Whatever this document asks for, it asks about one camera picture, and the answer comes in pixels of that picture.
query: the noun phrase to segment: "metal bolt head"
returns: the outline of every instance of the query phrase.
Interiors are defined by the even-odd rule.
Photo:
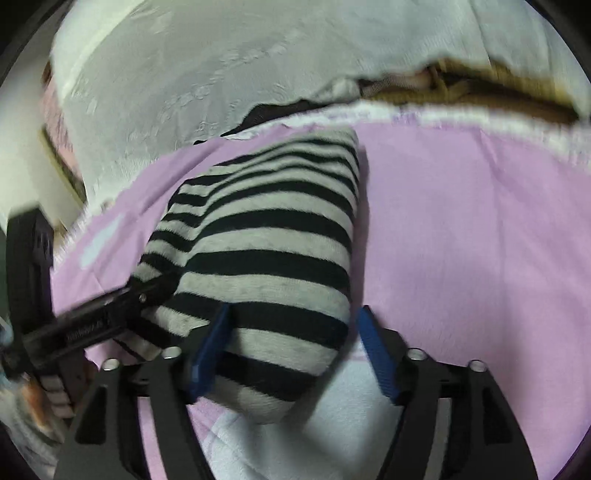
[[[483,373],[483,372],[486,372],[488,370],[488,367],[486,366],[486,364],[483,361],[481,361],[481,360],[472,360],[468,364],[468,367],[473,372],[478,372],[478,373]]]
[[[162,350],[162,356],[164,358],[177,358],[183,351],[179,346],[169,346]]]
[[[427,354],[420,348],[411,348],[407,352],[407,357],[411,360],[421,361],[427,358]]]
[[[110,372],[111,370],[119,368],[119,366],[119,360],[117,360],[116,358],[109,358],[104,361],[103,366],[101,368],[103,370],[107,370],[108,372]]]

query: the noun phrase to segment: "blue gripper pad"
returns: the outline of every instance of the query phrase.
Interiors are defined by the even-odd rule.
[[[230,305],[225,303],[212,322],[208,335],[193,360],[189,396],[193,402],[204,396],[213,387],[216,365],[230,340],[232,323]]]
[[[382,328],[368,306],[359,309],[356,323],[380,390],[384,396],[394,401],[400,393],[394,382],[398,361],[388,351],[381,338],[380,331]]]

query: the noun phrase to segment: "brown fabric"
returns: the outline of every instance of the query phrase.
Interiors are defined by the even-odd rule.
[[[388,75],[361,90],[365,98],[394,105],[477,105],[567,125],[579,119],[569,97],[552,81],[515,76],[496,62],[477,69],[444,59],[420,72]]]

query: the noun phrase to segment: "white wall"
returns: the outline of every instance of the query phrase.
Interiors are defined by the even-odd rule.
[[[0,226],[11,211],[40,203],[53,225],[69,226],[80,207],[50,162],[39,132],[41,74],[61,10],[37,31],[0,87]]]

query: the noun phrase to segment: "white blanket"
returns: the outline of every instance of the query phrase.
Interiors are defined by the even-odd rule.
[[[524,0],[79,0],[52,59],[89,200],[162,154],[239,125],[257,104],[350,99],[343,79],[441,57],[591,85]]]

